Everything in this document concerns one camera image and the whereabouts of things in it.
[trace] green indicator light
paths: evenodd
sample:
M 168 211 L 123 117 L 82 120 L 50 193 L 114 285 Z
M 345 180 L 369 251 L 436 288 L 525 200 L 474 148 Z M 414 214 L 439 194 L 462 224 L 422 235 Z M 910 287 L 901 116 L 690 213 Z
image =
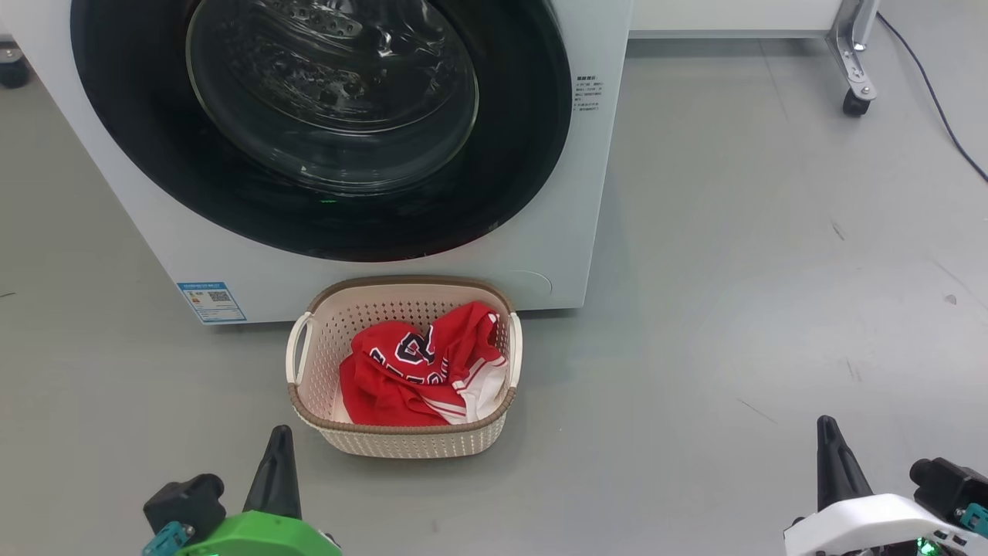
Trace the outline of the green indicator light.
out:
M 940 556 L 940 547 L 925 538 L 916 539 L 916 546 L 923 556 Z

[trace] washing machine door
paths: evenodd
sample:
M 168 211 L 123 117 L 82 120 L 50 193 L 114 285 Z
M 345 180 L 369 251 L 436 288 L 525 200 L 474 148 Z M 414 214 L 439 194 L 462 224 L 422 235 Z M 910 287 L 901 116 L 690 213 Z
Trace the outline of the washing machine door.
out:
M 71 35 L 96 113 L 159 187 L 311 256 L 489 233 L 569 131 L 547 0 L 73 0 Z

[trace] floor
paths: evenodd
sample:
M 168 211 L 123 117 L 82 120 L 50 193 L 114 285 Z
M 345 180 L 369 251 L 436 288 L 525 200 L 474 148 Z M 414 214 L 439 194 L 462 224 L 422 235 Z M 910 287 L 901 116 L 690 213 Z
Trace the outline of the floor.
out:
M 988 164 L 988 4 L 888 4 Z M 865 61 L 853 120 L 821 42 L 631 44 L 587 306 L 527 316 L 491 450 L 428 462 L 301 425 L 288 329 L 199 327 L 44 89 L 0 91 L 0 555 L 135 554 L 201 472 L 236 512 L 279 423 L 351 556 L 782 554 L 822 414 L 877 492 L 984 472 L 988 184 L 884 29 Z

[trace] white cabinet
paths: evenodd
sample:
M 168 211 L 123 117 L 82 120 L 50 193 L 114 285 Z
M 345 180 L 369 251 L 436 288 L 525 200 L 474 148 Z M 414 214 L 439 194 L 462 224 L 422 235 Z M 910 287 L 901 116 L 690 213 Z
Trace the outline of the white cabinet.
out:
M 633 37 L 808 37 L 830 29 L 840 0 L 635 0 Z

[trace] washing machine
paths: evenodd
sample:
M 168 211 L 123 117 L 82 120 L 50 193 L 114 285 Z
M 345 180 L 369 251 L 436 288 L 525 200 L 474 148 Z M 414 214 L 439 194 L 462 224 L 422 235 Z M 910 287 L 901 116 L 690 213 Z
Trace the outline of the washing machine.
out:
M 204 324 L 363 276 L 584 303 L 632 0 L 0 0 Z

